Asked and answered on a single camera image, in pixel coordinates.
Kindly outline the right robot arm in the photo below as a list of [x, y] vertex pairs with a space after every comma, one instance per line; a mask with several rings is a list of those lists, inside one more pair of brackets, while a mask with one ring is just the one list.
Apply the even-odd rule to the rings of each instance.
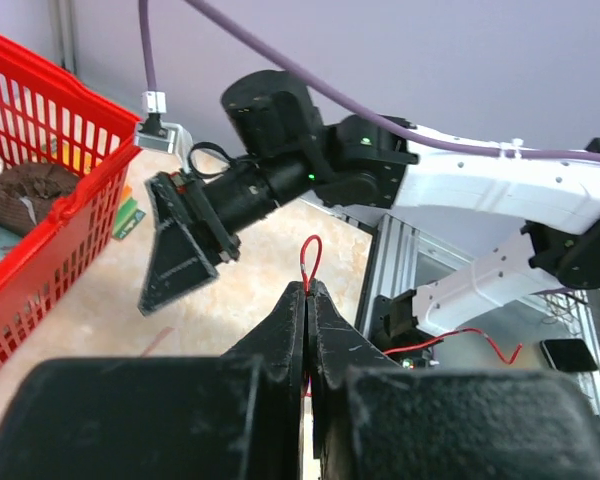
[[241, 230], [309, 192], [327, 207], [392, 216], [436, 206], [523, 220], [491, 253], [397, 295], [385, 324], [391, 338], [411, 328], [442, 335], [546, 290], [600, 288], [600, 139], [549, 159], [516, 141], [490, 146], [435, 130], [418, 144], [422, 127], [399, 117], [327, 125], [286, 71], [245, 76], [221, 104], [245, 147], [221, 172], [201, 172], [198, 144], [156, 113], [136, 133], [138, 146], [181, 161], [146, 184], [155, 233], [138, 304], [145, 315], [215, 280], [220, 263], [239, 258]]

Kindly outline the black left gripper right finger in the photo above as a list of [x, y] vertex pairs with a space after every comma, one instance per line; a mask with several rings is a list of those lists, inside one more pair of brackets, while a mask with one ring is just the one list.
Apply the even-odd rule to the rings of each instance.
[[547, 370], [405, 369], [313, 281], [313, 453], [325, 479], [600, 479], [600, 421]]

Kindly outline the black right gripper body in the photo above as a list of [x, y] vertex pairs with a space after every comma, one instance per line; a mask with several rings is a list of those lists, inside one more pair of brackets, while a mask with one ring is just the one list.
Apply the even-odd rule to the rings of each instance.
[[187, 174], [183, 170], [171, 173], [169, 177], [189, 215], [185, 225], [205, 255], [214, 264], [237, 261], [241, 241], [222, 224], [205, 193], [206, 183], [193, 173]]

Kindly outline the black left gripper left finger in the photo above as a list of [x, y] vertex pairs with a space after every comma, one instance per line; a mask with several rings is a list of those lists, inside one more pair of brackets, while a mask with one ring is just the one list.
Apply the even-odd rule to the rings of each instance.
[[298, 479], [305, 293], [226, 353], [38, 364], [0, 422], [0, 479]]

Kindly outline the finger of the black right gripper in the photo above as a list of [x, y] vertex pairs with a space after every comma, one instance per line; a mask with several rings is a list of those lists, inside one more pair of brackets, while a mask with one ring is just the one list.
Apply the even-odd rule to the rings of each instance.
[[172, 177], [160, 172], [146, 182], [154, 216], [152, 250], [138, 310], [149, 316], [218, 278], [194, 235], [196, 218]]

